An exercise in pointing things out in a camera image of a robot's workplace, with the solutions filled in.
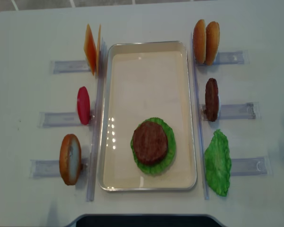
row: tray rim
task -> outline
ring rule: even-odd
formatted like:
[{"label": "tray rim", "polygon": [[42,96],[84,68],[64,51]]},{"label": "tray rim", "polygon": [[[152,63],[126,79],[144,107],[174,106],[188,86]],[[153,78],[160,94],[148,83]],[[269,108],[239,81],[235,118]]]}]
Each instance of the tray rim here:
[{"label": "tray rim", "polygon": [[[185,68],[186,68],[186,73],[187,73],[187,79],[188,79],[188,95],[189,95],[189,105],[190,105],[190,126],[191,126],[191,132],[192,132],[192,147],[193,150],[191,151],[192,157],[194,157],[194,164],[195,164],[195,170],[192,171],[192,173],[195,173],[195,180],[192,182],[192,184],[186,188],[177,188],[177,187],[172,187],[172,188],[155,188],[155,187],[147,187],[147,188],[107,188],[104,186],[100,179],[103,179],[103,168],[104,168],[104,155],[105,152],[102,150],[102,138],[105,138],[104,134],[106,131],[103,130],[103,125],[104,125],[104,116],[105,113],[108,114],[108,106],[105,105],[107,103],[107,98],[106,94],[107,91],[110,90],[110,81],[111,81],[111,73],[108,75],[108,58],[110,55],[110,52],[113,50],[114,47],[116,46],[130,46],[130,45],[145,45],[145,44],[163,44],[163,43],[178,43],[183,46],[185,50],[185,55],[186,55],[186,60],[185,60]],[[126,44],[114,44],[112,45],[108,52],[107,52],[107,59],[106,59],[107,65],[106,65],[106,81],[105,81],[105,88],[104,88],[104,98],[103,98],[103,111],[102,111],[102,117],[101,117],[101,137],[100,137],[100,146],[98,147],[98,152],[100,152],[100,157],[99,157],[99,163],[98,163],[98,183],[101,189],[103,189],[106,192],[134,192],[134,191],[188,191],[192,189],[196,182],[197,182],[197,166],[196,166],[196,155],[195,155],[195,137],[194,137],[194,127],[193,127],[193,115],[192,115],[192,103],[191,103],[191,91],[190,91],[190,78],[189,78],[189,70],[188,70],[188,56],[187,56],[187,49],[185,45],[181,41],[162,41],[162,42],[146,42],[146,43],[126,43]]]}]

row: sesame bun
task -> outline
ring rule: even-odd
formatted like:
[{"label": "sesame bun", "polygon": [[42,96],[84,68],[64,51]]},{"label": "sesame bun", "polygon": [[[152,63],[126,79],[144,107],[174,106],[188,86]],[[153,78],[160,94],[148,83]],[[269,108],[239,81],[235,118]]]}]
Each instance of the sesame bun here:
[{"label": "sesame bun", "polygon": [[220,42],[220,27],[215,21],[210,22],[206,27],[206,60],[207,65],[212,65],[216,58]]},{"label": "sesame bun", "polygon": [[59,168],[66,185],[76,184],[81,170],[81,146],[74,134],[66,135],[62,141]]},{"label": "sesame bun", "polygon": [[196,60],[198,63],[203,64],[206,57],[206,29],[203,19],[199,20],[195,25],[193,45]]}]

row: bottom bun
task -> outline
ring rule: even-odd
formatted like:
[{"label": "bottom bun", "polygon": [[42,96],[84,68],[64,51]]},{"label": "bottom bun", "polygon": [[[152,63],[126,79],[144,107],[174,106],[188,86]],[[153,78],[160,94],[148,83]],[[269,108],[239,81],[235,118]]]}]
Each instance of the bottom bun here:
[{"label": "bottom bun", "polygon": [[74,134],[64,137],[59,158],[60,174],[66,185],[75,185],[81,170],[81,146]]}]

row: plastic food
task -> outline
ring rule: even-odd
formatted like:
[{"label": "plastic food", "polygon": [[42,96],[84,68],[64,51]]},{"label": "plastic food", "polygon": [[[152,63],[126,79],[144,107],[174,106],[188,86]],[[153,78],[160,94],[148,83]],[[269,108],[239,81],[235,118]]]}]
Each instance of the plastic food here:
[{"label": "plastic food", "polygon": [[206,60],[207,65],[212,65],[216,58],[220,42],[219,23],[212,21],[206,27]]},{"label": "plastic food", "polygon": [[226,196],[230,186],[231,158],[227,137],[220,131],[213,133],[205,151],[206,181],[220,196]]},{"label": "plastic food", "polygon": [[218,118],[220,109],[219,90],[217,81],[214,78],[210,78],[206,83],[205,89],[205,106],[206,117],[209,121],[214,122]]},{"label": "plastic food", "polygon": [[84,52],[89,62],[90,71],[94,75],[96,71],[97,51],[96,51],[93,34],[91,32],[89,24],[87,24],[87,27],[86,27]]},{"label": "plastic food", "polygon": [[203,64],[206,59],[206,28],[203,19],[199,20],[195,25],[193,45],[195,59],[199,64]]},{"label": "plastic food", "polygon": [[59,169],[66,185],[75,185],[81,170],[81,146],[74,134],[64,137],[60,149]]},{"label": "plastic food", "polygon": [[155,122],[143,122],[133,132],[133,149],[139,162],[152,166],[167,155],[167,137],[162,126]]},{"label": "plastic food", "polygon": [[81,123],[87,125],[90,121],[90,103],[86,87],[80,87],[78,91],[77,110]]},{"label": "plastic food", "polygon": [[134,158],[134,161],[136,162],[137,166],[142,170],[142,172],[144,172],[145,174],[157,175],[157,174],[162,173],[164,170],[166,170],[167,167],[169,167],[170,164],[174,160],[174,157],[175,157],[175,154],[176,154],[175,135],[174,135],[172,128],[169,127],[162,119],[160,119],[158,117],[152,117],[150,119],[145,120],[144,122],[146,122],[146,121],[155,122],[155,123],[162,126],[162,128],[163,128],[163,130],[166,134],[167,141],[168,141],[167,154],[163,158],[163,160],[160,161],[157,164],[154,164],[152,166],[144,165],[144,164],[142,164],[141,162],[138,161],[138,158],[137,158],[137,156],[134,152],[134,149],[133,149],[133,139],[132,139],[131,140],[131,148],[132,148],[132,151],[133,151],[133,158]]}]

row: black object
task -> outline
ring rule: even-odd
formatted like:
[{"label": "black object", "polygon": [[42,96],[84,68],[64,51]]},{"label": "black object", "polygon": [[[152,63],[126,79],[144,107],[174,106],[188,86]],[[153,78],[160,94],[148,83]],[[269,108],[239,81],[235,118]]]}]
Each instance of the black object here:
[{"label": "black object", "polygon": [[95,215],[77,221],[76,227],[221,227],[207,216]]}]

